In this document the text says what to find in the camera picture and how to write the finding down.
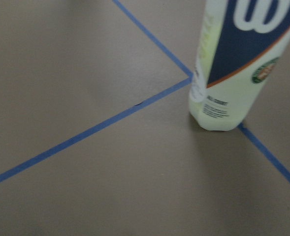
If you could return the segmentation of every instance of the white bottle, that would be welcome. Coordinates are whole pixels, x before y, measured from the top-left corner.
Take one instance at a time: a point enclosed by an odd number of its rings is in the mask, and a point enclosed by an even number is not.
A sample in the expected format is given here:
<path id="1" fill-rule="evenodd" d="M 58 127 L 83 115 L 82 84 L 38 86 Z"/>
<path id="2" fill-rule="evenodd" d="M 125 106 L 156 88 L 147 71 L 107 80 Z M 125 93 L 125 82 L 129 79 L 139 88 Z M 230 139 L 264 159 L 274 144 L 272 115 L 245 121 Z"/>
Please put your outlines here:
<path id="1" fill-rule="evenodd" d="M 207 0 L 189 95 L 207 130 L 242 122 L 290 41 L 290 0 Z"/>

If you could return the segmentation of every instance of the blue grout line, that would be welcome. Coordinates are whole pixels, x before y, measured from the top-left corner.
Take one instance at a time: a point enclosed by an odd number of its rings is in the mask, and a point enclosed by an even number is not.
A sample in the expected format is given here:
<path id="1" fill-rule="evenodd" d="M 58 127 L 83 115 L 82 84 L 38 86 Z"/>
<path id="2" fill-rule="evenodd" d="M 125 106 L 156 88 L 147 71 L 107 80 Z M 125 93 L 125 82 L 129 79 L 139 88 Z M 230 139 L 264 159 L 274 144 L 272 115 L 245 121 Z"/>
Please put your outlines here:
<path id="1" fill-rule="evenodd" d="M 135 112 L 138 112 L 139 110 L 153 104 L 154 102 L 168 96 L 169 94 L 185 87 L 186 85 L 190 84 L 191 82 L 191 78 L 187 78 L 167 89 L 165 89 L 164 91 L 144 100 L 142 103 L 138 104 L 138 105 L 135 105 L 135 106 L 132 106 L 130 108 L 128 108 L 127 110 L 103 121 L 102 123 L 100 124 L 97 124 L 96 126 L 90 128 L 90 129 L 87 129 L 86 131 L 66 140 L 65 142 L 61 143 L 61 144 L 58 144 L 57 146 L 29 159 L 28 161 L 25 161 L 23 162 L 22 164 L 0 174 L 0 183 L 3 182 L 4 180 L 10 178 L 10 177 L 13 177 L 14 175 L 34 166 L 35 164 L 41 162 L 41 161 L 44 161 L 45 159 L 57 154 L 58 152 L 78 143 L 79 141 L 109 127 L 110 125 L 132 115 L 133 113 Z"/>
<path id="2" fill-rule="evenodd" d="M 241 132 L 260 150 L 264 156 L 273 164 L 273 166 L 288 180 L 290 183 L 290 172 L 286 167 L 267 149 L 267 147 L 243 124 L 238 128 Z"/>
<path id="3" fill-rule="evenodd" d="M 120 1 L 113 0 L 113 2 L 135 23 L 184 73 L 189 77 L 192 76 L 192 72 L 188 69 L 166 46 L 164 46 L 133 14 L 124 7 Z"/>

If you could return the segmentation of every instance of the tiled floor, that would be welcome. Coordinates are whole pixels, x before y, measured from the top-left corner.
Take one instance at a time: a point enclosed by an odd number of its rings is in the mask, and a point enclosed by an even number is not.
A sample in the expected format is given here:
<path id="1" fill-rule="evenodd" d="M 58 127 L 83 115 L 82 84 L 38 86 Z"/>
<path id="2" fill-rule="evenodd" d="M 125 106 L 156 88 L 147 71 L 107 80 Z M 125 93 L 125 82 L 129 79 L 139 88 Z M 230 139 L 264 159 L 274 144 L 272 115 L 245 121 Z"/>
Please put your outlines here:
<path id="1" fill-rule="evenodd" d="M 204 1 L 121 3 L 193 68 Z M 288 180 L 189 86 L 137 108 L 187 77 L 111 0 L 0 0 L 0 236 L 290 236 Z M 290 171 L 290 45 L 245 124 Z"/>

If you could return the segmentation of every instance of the plastic bottle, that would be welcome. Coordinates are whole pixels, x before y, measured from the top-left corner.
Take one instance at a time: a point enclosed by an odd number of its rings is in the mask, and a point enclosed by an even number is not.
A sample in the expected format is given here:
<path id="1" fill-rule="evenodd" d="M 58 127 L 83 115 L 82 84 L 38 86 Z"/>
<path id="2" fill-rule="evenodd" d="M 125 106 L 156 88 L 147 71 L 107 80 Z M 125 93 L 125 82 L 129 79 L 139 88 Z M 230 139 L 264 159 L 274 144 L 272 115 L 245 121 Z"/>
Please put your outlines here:
<path id="1" fill-rule="evenodd" d="M 290 0 L 207 0 L 189 95 L 207 130 L 242 122 L 290 41 Z"/>

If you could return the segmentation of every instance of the dark blue label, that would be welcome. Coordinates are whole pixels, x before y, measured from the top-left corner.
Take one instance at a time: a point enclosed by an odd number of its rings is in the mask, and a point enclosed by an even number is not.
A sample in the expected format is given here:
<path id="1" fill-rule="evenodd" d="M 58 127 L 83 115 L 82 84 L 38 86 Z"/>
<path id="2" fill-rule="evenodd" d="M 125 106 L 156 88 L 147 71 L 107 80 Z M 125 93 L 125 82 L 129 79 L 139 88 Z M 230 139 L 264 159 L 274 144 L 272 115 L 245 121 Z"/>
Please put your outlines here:
<path id="1" fill-rule="evenodd" d="M 290 27 L 290 0 L 273 0 L 265 11 L 258 11 L 262 1 L 269 2 L 269 0 L 251 0 L 250 4 L 244 7 L 243 3 L 248 2 L 247 0 L 228 1 L 222 33 L 208 78 L 208 87 L 223 81 L 255 60 Z M 281 4 L 288 4 L 286 8 L 282 8 L 285 9 L 283 13 L 279 9 Z"/>

